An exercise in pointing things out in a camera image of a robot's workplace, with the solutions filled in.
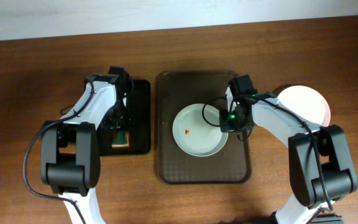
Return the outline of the green orange sponge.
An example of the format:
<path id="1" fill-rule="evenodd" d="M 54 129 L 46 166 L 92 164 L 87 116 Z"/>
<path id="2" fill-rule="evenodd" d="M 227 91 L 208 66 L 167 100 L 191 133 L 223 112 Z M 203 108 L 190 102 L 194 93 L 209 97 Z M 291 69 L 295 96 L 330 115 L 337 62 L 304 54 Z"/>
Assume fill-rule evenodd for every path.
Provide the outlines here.
<path id="1" fill-rule="evenodd" d="M 113 134 L 111 146 L 113 148 L 129 147 L 129 132 L 120 130 Z"/>

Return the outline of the pale green plate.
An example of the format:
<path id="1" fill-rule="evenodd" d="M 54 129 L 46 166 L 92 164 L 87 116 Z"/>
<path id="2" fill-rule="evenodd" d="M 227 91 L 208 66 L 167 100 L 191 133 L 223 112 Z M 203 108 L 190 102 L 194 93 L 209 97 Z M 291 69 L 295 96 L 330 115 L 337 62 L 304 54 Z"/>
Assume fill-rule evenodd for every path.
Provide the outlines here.
<path id="1" fill-rule="evenodd" d="M 173 138 L 189 155 L 212 156 L 224 147 L 229 136 L 215 126 L 218 122 L 219 111 L 215 107 L 202 103 L 188 105 L 173 120 Z"/>

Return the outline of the pinkish white plate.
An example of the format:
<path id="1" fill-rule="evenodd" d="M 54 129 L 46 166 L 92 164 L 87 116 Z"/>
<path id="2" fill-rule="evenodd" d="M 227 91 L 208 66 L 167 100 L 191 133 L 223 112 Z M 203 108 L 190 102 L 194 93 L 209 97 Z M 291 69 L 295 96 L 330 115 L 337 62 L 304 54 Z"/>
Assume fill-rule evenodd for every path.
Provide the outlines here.
<path id="1" fill-rule="evenodd" d="M 278 99 L 302 118 L 322 126 L 329 126 L 330 107 L 324 96 L 315 89 L 302 85 L 290 86 L 278 94 Z"/>

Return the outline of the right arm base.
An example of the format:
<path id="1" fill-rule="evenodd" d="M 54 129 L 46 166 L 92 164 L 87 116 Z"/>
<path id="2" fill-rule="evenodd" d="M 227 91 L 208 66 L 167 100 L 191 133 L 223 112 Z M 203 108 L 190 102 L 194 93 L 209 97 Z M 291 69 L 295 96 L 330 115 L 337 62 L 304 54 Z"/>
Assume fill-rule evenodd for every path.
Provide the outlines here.
<path id="1" fill-rule="evenodd" d="M 339 215 L 318 215 L 307 224 L 344 224 L 344 220 Z"/>

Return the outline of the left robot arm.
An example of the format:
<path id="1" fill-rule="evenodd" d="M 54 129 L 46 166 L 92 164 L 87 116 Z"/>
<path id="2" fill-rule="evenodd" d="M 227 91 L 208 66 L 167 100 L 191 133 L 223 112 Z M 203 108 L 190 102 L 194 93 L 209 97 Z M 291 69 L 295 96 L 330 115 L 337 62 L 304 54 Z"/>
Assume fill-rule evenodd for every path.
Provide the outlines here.
<path id="1" fill-rule="evenodd" d="M 131 123 L 126 107 L 134 82 L 122 67 L 85 80 L 85 91 L 57 122 L 44 123 L 41 177 L 67 206 L 73 223 L 103 223 L 96 196 L 101 163 L 98 128 L 116 131 Z"/>

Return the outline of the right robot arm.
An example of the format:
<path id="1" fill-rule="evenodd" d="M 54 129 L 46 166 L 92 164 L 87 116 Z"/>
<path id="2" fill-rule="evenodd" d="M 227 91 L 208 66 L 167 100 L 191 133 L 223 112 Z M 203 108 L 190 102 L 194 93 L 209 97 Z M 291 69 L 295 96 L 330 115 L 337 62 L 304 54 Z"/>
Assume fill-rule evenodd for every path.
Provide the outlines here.
<path id="1" fill-rule="evenodd" d="M 272 93 L 258 93 L 248 75 L 233 78 L 227 89 L 228 108 L 219 112 L 222 132 L 259 126 L 288 148 L 292 194 L 267 223 L 343 223 L 333 204 L 358 188 L 343 129 L 308 121 Z"/>

